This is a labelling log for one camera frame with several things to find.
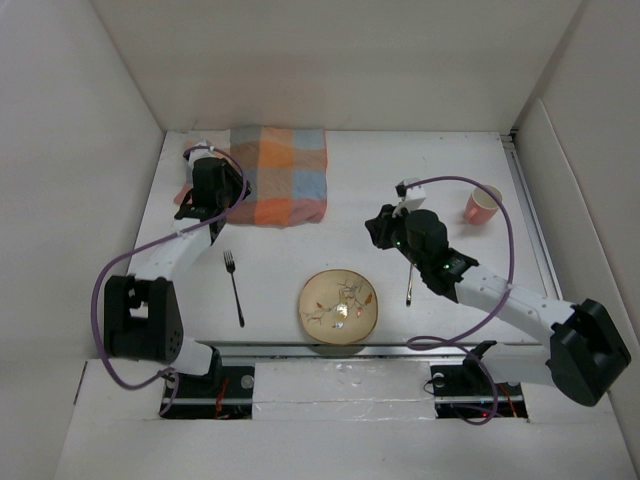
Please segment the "checkered orange blue cloth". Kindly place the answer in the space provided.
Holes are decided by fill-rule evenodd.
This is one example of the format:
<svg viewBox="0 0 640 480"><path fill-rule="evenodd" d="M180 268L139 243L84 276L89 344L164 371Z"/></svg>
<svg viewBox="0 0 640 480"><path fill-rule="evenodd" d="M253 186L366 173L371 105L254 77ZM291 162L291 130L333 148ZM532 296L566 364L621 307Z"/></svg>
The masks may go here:
<svg viewBox="0 0 640 480"><path fill-rule="evenodd" d="M294 227L319 223L327 209L328 154L322 129L237 127L192 132L187 149L208 145L242 166L251 193L228 217L235 225Z"/></svg>

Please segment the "black metal fork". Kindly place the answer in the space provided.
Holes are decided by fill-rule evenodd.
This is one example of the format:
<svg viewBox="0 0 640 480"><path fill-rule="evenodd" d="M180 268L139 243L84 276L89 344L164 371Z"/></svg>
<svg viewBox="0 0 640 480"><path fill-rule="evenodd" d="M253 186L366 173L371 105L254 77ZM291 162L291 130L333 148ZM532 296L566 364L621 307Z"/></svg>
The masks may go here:
<svg viewBox="0 0 640 480"><path fill-rule="evenodd" d="M233 287L233 292L234 292L234 298L235 298L235 304L236 304L236 310L237 310L237 315L238 315L239 326L241 328L244 328L245 327L245 318L244 318L244 314L243 314L243 311L242 311L242 307L241 307L241 303L240 303L240 299L239 299L239 295L238 295L238 290L237 290L237 285L236 285L236 280L235 280L235 271L236 271L235 260L234 260L233 254L232 254L232 252L230 250L226 250L226 251L223 252L223 258L224 258L226 271L230 275L231 282L232 282L232 287Z"/></svg>

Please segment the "black metal spoon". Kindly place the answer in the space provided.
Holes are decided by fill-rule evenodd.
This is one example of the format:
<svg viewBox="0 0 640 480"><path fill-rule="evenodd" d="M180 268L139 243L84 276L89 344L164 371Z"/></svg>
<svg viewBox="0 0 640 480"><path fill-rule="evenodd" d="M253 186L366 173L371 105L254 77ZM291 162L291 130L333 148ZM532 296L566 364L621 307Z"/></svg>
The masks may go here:
<svg viewBox="0 0 640 480"><path fill-rule="evenodd" d="M405 305L406 307L411 307L412 305L412 293L413 293L413 271L414 271L414 266L413 264L409 264L409 272L408 272L408 281L407 281L407 290L406 290L406 296L405 296Z"/></svg>

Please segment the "beige bird pattern plate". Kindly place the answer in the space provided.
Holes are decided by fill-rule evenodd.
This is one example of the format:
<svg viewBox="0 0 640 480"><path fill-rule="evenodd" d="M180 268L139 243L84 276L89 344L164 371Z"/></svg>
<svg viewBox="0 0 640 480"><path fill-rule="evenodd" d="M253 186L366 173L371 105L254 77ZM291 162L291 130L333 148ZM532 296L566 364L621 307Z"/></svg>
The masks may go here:
<svg viewBox="0 0 640 480"><path fill-rule="evenodd" d="M352 270L331 269L312 276L298 299L301 326L312 339L328 345L361 343L378 320L373 285Z"/></svg>

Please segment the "pink cup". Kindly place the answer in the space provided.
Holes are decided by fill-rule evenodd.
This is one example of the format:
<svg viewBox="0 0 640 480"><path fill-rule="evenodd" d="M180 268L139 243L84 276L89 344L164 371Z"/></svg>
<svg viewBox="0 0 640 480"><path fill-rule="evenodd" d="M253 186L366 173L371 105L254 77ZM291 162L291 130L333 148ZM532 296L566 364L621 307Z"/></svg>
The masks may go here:
<svg viewBox="0 0 640 480"><path fill-rule="evenodd" d="M488 223L500 210L502 193L494 186L476 187L471 193L464 212L467 224L481 226Z"/></svg>

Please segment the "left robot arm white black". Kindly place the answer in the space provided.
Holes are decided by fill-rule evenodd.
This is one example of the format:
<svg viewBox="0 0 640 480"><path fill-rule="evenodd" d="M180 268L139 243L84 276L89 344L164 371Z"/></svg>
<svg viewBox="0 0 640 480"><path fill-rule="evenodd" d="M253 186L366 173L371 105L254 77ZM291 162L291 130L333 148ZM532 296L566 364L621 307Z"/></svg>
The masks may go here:
<svg viewBox="0 0 640 480"><path fill-rule="evenodd" d="M181 201L173 232L133 273L112 276L104 287L103 345L108 358L158 362L188 375L201 396L222 387L212 347L184 333L175 281L217 239L226 216L249 195L242 168L227 157L198 158L192 164L192 187Z"/></svg>

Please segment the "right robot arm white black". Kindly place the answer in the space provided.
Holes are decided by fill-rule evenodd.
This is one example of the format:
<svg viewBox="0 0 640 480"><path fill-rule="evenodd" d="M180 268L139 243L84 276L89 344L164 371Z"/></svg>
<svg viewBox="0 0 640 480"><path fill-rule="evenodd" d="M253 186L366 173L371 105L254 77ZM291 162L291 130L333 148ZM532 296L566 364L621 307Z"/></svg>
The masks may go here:
<svg viewBox="0 0 640 480"><path fill-rule="evenodd" d="M435 294L490 313L538 343L526 349L485 341L476 361L462 369L462 381L483 394L497 383L556 387L583 406L594 406L631 363L631 354L600 303L546 298L514 286L477 260L450 247L447 229L429 210L385 205L366 221L375 247L397 249Z"/></svg>

